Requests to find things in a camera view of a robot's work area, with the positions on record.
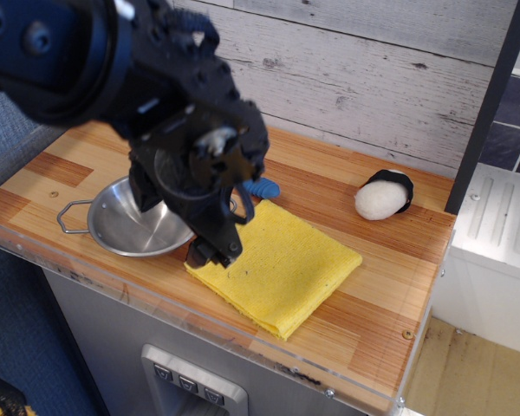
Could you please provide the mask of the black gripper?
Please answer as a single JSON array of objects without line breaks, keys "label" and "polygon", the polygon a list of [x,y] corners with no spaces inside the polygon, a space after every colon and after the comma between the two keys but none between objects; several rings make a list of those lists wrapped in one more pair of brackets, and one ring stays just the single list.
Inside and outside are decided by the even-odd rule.
[{"label": "black gripper", "polygon": [[[128,179],[137,208],[147,212],[159,204],[162,187],[241,192],[243,182],[263,174],[268,133],[259,109],[240,96],[230,66],[217,56],[211,20],[165,1],[133,7],[129,63],[107,120],[131,147]],[[254,216],[250,198],[243,202],[236,227]],[[243,248],[231,242],[227,249],[194,240],[186,263],[228,268]]]}]

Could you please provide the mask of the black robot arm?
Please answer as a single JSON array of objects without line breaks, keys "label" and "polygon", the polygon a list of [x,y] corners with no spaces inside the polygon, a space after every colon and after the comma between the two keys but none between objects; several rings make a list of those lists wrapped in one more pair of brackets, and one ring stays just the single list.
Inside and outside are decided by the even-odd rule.
[{"label": "black robot arm", "polygon": [[188,262],[242,254],[232,192],[264,171],[269,139],[216,54],[210,18],[165,1],[0,1],[0,91],[32,120],[107,123],[130,146],[136,205],[159,203],[195,233]]}]

